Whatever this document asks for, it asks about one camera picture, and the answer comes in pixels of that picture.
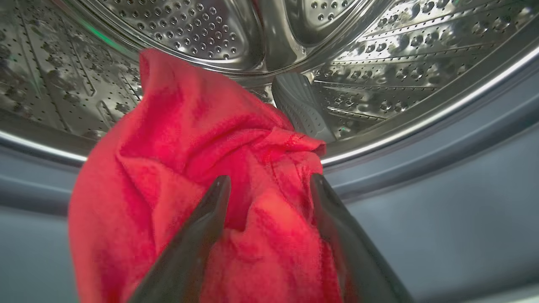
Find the laundry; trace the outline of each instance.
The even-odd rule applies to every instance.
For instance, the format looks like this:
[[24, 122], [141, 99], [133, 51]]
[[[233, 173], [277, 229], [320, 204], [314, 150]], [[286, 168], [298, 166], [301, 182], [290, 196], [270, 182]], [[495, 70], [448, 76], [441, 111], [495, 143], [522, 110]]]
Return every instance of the laundry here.
[[309, 180], [323, 141], [225, 76], [158, 50], [144, 98], [96, 145], [75, 185], [69, 236], [82, 302], [125, 302], [219, 175], [232, 190], [201, 302], [339, 302]]

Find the perforated metal surface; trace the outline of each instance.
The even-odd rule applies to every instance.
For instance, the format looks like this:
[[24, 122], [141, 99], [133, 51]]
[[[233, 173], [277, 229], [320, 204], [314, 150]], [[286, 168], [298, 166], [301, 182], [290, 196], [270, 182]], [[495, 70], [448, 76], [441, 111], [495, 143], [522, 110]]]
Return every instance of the perforated metal surface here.
[[[65, 8], [75, 4], [103, 19], [111, 31], [121, 28], [130, 36], [112, 42], [89, 19], [66, 17]], [[372, 8], [365, 0], [258, 6], [247, 0], [25, 0], [1, 5], [0, 107], [93, 140], [142, 98], [137, 62], [124, 56], [117, 41], [125, 40], [127, 49], [159, 47], [206, 67], [229, 68], [259, 99], [275, 105], [272, 77], [265, 73], [311, 62], [317, 43], [327, 48], [332, 35], [355, 28], [342, 24], [355, 18], [359, 23], [358, 11]], [[313, 81], [329, 127], [344, 139], [409, 110], [463, 75], [510, 43], [537, 9], [533, 0], [397, 1], [353, 40], [336, 43], [334, 55], [317, 68], [299, 71]], [[286, 48], [295, 57], [288, 60], [277, 51]], [[256, 84], [248, 84], [250, 79]]]

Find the red garment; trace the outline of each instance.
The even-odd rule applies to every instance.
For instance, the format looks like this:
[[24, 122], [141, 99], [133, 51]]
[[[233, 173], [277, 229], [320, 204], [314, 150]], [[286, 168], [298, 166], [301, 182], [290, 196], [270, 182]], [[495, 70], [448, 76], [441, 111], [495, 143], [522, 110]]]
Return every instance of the red garment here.
[[340, 301], [309, 189], [323, 142], [223, 75], [156, 50], [140, 62], [143, 101], [94, 148], [71, 199], [81, 301], [125, 302], [219, 175], [232, 192], [201, 302]]

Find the red cloth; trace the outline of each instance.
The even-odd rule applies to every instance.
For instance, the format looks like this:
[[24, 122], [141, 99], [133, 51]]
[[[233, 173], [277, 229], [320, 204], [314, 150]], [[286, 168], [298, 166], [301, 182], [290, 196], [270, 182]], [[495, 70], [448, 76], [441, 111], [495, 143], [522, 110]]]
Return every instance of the red cloth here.
[[125, 302], [219, 175], [232, 192], [201, 302], [340, 301], [309, 189], [323, 142], [218, 73], [156, 50], [140, 63], [142, 102], [94, 148], [71, 199], [81, 301]]

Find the stainless steel drum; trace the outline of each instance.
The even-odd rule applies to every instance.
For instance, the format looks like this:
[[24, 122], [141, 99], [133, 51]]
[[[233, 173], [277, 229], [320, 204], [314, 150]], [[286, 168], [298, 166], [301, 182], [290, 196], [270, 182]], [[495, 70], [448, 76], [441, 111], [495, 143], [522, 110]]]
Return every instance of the stainless steel drum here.
[[154, 47], [274, 104], [306, 75], [337, 138], [324, 164], [396, 142], [473, 103], [537, 56], [536, 0], [4, 0], [0, 139], [83, 162], [142, 99]]

